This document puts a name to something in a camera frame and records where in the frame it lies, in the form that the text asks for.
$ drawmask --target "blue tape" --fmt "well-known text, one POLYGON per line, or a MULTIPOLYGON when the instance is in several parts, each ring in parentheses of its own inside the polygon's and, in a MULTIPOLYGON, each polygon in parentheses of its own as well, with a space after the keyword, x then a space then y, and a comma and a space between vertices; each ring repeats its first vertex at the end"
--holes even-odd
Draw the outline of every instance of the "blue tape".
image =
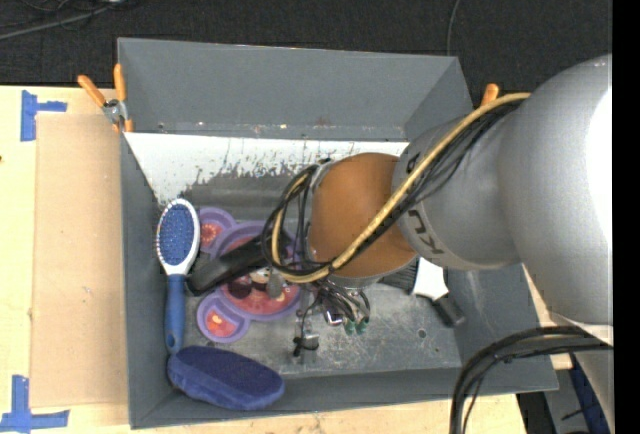
POLYGON ((29 409, 29 379, 21 375, 12 377, 11 412, 3 413, 0 432, 29 434, 31 429, 66 427, 69 410, 50 414, 31 414, 29 409))
POLYGON ((33 141, 36 138, 36 114, 40 111, 66 112, 65 102, 38 103, 38 97, 28 91, 22 91, 22 114, 20 125, 20 140, 33 141))

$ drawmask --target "black object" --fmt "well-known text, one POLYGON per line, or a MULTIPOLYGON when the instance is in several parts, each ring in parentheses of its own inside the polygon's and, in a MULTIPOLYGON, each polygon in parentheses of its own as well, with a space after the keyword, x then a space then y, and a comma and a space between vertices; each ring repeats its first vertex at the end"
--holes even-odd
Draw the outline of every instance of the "black object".
POLYGON ((284 381, 271 368, 241 354, 191 346, 167 363, 171 383, 187 396, 243 411, 263 409, 284 393, 284 381))
MULTIPOLYGON (((268 236, 266 242, 270 243, 270 240, 271 236, 268 236)), ((187 278, 187 285, 194 294, 199 295, 267 266, 269 262, 262 253, 260 234, 217 258, 201 254, 187 278)))
MULTIPOLYGON (((383 277, 380 280, 380 283, 406 290, 410 294, 428 297, 436 312, 447 327, 456 327, 462 324, 465 321, 464 312, 449 293, 445 293, 444 295, 434 295, 428 289, 415 289, 419 268, 420 260, 416 260, 410 265, 400 269, 398 272, 394 272, 393 274, 383 277)), ((441 291, 443 289, 441 284, 434 283, 434 285, 437 285, 434 286, 434 292, 441 291)))

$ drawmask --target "blue brush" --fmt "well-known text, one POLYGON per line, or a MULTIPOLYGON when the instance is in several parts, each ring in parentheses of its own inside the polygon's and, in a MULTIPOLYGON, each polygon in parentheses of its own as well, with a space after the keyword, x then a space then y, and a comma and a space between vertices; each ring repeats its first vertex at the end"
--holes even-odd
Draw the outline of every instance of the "blue brush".
POLYGON ((200 248, 198 213, 185 199, 171 201, 156 230, 156 252, 167 273, 165 344, 170 354, 182 348, 185 317, 184 282, 200 248))

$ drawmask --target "cardboard surface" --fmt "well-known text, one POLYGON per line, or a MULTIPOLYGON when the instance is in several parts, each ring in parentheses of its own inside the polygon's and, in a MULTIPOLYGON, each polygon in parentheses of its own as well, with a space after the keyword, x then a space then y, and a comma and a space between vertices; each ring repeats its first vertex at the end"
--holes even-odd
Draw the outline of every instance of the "cardboard surface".
POLYGON ((31 403, 126 402, 118 137, 38 120, 31 403))

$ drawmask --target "yellow cable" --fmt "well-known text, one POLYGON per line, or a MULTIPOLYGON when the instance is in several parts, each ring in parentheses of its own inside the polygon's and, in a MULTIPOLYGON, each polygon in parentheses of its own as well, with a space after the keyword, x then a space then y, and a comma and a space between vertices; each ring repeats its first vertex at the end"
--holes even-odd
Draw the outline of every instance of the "yellow cable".
MULTIPOLYGON (((400 184, 400 186, 396 189, 396 191, 391 195, 391 197, 387 200, 384 206, 380 209, 378 214, 371 220, 369 225, 360 233, 360 235, 351 243, 349 247, 347 247, 342 254, 340 254, 333 261, 333 269, 338 270, 340 267, 345 265, 355 254, 358 248, 363 244, 363 242, 369 238, 376 229, 382 224, 382 221, 389 215, 389 213, 396 207, 396 205, 400 202, 402 197, 405 195, 407 190, 409 190, 414 182, 420 177, 420 175, 425 171, 425 169, 436 159, 436 157, 444 150, 446 147, 451 144, 451 142, 458 136, 462 131, 464 131, 469 125, 480 119, 482 116, 487 114, 488 112, 501 107, 507 103, 517 102, 527 99, 530 96, 530 93, 513 93, 497 98, 490 103, 482 105, 474 110, 471 114, 463 118, 460 123, 458 123, 453 129, 449 131, 440 142, 434 146, 434 148, 425 155, 418 165, 413 169, 413 171, 405 178, 405 180, 400 184)), ((299 185, 300 180, 291 187, 290 190, 293 190, 295 186, 299 185)), ((280 257, 278 255, 278 234, 280 232, 280 227, 282 225, 284 212, 278 212, 276 216, 274 225, 273 225, 273 235, 271 239, 271 251, 272 257, 274 261, 279 264, 280 257)), ((314 272, 311 272, 305 276, 298 276, 295 274, 291 274, 285 270, 278 269, 280 274, 291 283, 310 283, 312 281, 317 281, 318 279, 322 279, 326 277, 330 269, 329 267, 323 267, 314 272)))

